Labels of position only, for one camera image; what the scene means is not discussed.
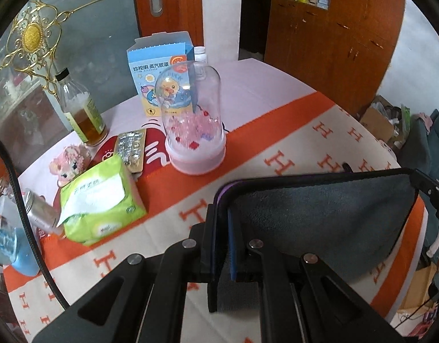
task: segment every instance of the green tissue package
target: green tissue package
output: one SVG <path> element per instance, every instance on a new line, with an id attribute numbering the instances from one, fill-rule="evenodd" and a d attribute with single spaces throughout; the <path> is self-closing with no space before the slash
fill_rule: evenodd
<path id="1" fill-rule="evenodd" d="M 61 189 L 61 216 L 68 239 L 92 245 L 140 219 L 145 206 L 118 154 L 92 167 Z"/>

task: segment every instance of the cardboard box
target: cardboard box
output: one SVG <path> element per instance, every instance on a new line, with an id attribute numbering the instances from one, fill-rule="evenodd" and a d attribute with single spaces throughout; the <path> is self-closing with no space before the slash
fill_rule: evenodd
<path id="1" fill-rule="evenodd" d="M 132 73 L 135 88 L 148 117 L 160 116 L 159 108 L 154 88 L 159 74 L 167 67 L 180 61 L 194 60 L 194 47 L 189 37 L 189 33 L 184 32 L 160 32 L 151 36 L 135 39 L 135 45 L 127 49 L 127 61 Z M 173 79 L 178 83 L 189 83 L 188 73 L 180 73 Z M 185 111 L 191 104 L 186 93 L 178 96 L 174 94 L 174 112 Z"/>
<path id="2" fill-rule="evenodd" d="M 399 307 L 399 313 L 413 313 L 419 306 L 429 299 L 429 285 L 436 272 L 437 267 L 432 263 L 429 267 L 420 269 L 414 273 L 408 292 Z M 432 306 L 433 303 L 428 302 L 419 310 L 421 312 L 420 315 L 426 313 Z"/>
<path id="3" fill-rule="evenodd" d="M 360 123 L 378 140 L 387 142 L 394 135 L 394 126 L 374 108 L 367 109 Z"/>
<path id="4" fill-rule="evenodd" d="M 389 103 L 385 98 L 383 98 L 381 95 L 377 95 L 375 99 L 373 100 L 373 103 L 380 102 L 383 107 L 394 107 L 391 103 Z M 394 153 L 398 154 L 400 148 L 402 147 L 403 143 L 405 142 L 404 138 L 404 132 L 402 130 L 402 122 L 400 122 L 397 125 L 398 135 L 392 136 L 390 140 L 387 141 L 387 145 L 394 151 Z"/>

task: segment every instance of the brown liquid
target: brown liquid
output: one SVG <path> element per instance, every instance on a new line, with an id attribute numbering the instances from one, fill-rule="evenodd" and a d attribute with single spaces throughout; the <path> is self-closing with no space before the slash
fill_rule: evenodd
<path id="1" fill-rule="evenodd" d="M 107 127 L 104 128 L 102 133 L 99 134 L 97 132 L 84 109 L 81 109 L 79 112 L 75 113 L 74 119 L 81 131 L 83 131 L 83 133 L 85 134 L 86 138 L 88 138 L 88 142 L 86 142 L 86 145 L 90 147 L 98 145 L 108 135 Z"/>

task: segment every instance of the table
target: table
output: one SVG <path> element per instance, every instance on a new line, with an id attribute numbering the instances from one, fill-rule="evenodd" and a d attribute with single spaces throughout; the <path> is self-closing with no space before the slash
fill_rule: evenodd
<path id="1" fill-rule="evenodd" d="M 46 262 L 60 290 L 73 303 L 131 253 L 152 256 L 189 234 L 205 218 L 218 188 L 238 178 L 336 172 L 347 162 L 354 171 L 397 168 L 398 164 L 353 117 L 321 93 L 254 59 L 215 66 L 222 79 L 222 121 L 231 131 L 223 164 L 200 177 L 174 170 L 164 148 L 161 121 L 147 118 L 138 97 L 103 114 L 110 136 L 147 127 L 146 166 L 137 181 L 148 214 L 87 248 L 68 240 L 44 239 Z M 71 133 L 35 161 L 19 180 L 53 202 L 56 177 L 48 164 L 62 149 L 79 143 Z M 110 156 L 110 140 L 99 155 Z M 388 321 L 394 316 L 416 269 L 426 231 L 422 200 L 410 214 L 391 255 L 351 286 Z M 42 276 L 26 278 L 4 270 L 9 296 L 28 341 L 62 312 Z M 190 283 L 183 342 L 260 342 L 258 312 L 209 314 L 207 288 Z"/>

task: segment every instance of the black bottle cap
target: black bottle cap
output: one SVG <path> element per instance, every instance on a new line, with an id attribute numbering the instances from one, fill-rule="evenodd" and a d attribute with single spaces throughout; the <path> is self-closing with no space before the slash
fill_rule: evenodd
<path id="1" fill-rule="evenodd" d="M 57 75 L 54 75 L 54 78 L 56 81 L 64 80 L 69 75 L 68 68 L 64 68 L 61 72 L 59 72 Z"/>

